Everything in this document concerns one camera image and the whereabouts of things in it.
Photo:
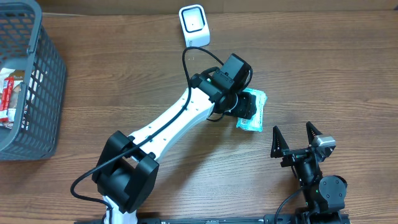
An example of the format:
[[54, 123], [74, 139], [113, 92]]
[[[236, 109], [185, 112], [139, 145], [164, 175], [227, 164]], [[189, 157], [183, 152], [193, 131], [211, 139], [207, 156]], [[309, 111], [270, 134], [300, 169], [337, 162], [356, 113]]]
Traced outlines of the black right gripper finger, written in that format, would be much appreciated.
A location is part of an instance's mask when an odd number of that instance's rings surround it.
[[274, 126], [272, 129], [271, 157], [283, 157], [287, 151], [289, 151], [288, 144], [280, 132], [280, 129], [277, 126]]
[[306, 123], [308, 143], [312, 144], [315, 136], [322, 135], [322, 133], [310, 122]]

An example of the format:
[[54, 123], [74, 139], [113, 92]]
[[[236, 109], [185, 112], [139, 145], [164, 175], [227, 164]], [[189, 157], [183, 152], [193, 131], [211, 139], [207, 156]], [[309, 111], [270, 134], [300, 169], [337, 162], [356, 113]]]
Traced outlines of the mint green wipes pack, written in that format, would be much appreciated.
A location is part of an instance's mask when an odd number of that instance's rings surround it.
[[243, 92], [250, 93], [256, 97], [256, 113], [251, 119], [238, 118], [236, 127], [245, 131], [262, 132], [263, 111], [267, 101], [267, 95], [261, 90], [252, 88], [246, 88]]

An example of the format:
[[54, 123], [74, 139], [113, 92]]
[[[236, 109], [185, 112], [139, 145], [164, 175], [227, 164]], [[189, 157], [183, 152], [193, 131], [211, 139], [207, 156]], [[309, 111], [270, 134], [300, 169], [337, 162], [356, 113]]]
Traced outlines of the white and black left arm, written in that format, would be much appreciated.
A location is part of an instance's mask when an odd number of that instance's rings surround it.
[[137, 223], [136, 211], [154, 189], [159, 161], [190, 129], [212, 114], [251, 119], [256, 96], [246, 92], [252, 68], [231, 54], [220, 67], [187, 78], [183, 95], [157, 119], [130, 135], [106, 141], [92, 174], [107, 211], [103, 223]]

